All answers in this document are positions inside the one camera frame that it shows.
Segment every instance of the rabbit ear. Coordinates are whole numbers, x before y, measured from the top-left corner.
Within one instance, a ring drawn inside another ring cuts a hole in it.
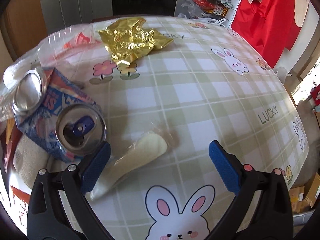
[[[226,55],[225,54],[223,54],[222,52],[220,52],[220,51],[218,51],[218,50],[216,50],[216,49],[211,49],[211,51],[215,54],[215,55],[217,55],[217,56],[219,56],[220,58],[225,58],[226,57]]]
[[[297,116],[296,116],[296,121],[297,121],[297,126],[300,128],[300,122]]]
[[[294,131],[296,132],[296,134],[299,135],[299,128],[298,128],[298,126],[296,125],[296,123],[293,122],[292,125],[293,125],[293,129],[294,129]]]
[[[211,185],[198,189],[188,200],[183,213],[194,213],[201,216],[211,206],[215,197],[215,189]]]
[[[233,54],[230,50],[228,49],[223,49],[224,53],[228,56],[228,57],[233,57]]]
[[[179,214],[176,199],[169,190],[161,186],[153,186],[148,190],[146,208],[155,221]]]

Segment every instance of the checkered tablecloth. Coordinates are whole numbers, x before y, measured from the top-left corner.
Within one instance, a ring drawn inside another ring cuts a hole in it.
[[[172,240],[182,234],[202,240],[200,236],[214,228],[234,197],[209,158],[212,140],[256,170],[281,168],[288,188],[308,154],[308,142],[283,85],[239,35],[180,18],[146,20],[144,27],[156,28],[174,42],[137,60],[131,72],[115,67],[100,79],[94,75],[94,66],[109,64],[104,47],[77,54],[68,59],[71,66],[60,68],[72,81],[84,81],[85,92],[102,107],[113,155],[121,156],[144,133],[155,129],[170,145],[166,154],[128,174],[91,206],[115,239],[142,240],[149,235],[148,240]],[[105,29],[115,21],[96,23],[94,29]],[[155,207],[147,209],[145,199],[154,185],[168,190],[164,193],[158,187],[159,199],[168,192],[174,196],[178,208],[165,201],[176,217],[166,215],[166,205],[161,203],[157,208],[165,220],[151,217]],[[202,215],[207,228],[204,221],[198,225],[199,212],[197,218],[182,218],[187,216],[188,200],[206,185],[215,188],[213,203]],[[256,197],[242,227],[249,223],[257,201]]]

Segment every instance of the pink cheek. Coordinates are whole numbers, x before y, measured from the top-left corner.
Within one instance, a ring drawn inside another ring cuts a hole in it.
[[[197,236],[198,236],[198,232],[197,232],[197,231],[192,232],[192,233],[190,234],[190,237],[191,237],[191,238],[195,238],[195,237],[197,237]]]

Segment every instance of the crumpled gold foil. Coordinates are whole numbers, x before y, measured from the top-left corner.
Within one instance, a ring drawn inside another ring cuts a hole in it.
[[[98,31],[111,59],[118,66],[128,67],[153,49],[162,49],[173,41],[155,29],[143,29],[145,19],[131,17],[119,19],[104,31]]]

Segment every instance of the metal screw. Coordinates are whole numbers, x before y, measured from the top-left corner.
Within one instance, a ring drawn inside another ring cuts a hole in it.
[[[39,170],[39,175],[44,175],[45,174],[45,169]]]
[[[75,171],[76,168],[77,168],[77,165],[71,164],[71,165],[68,167],[68,171]]]

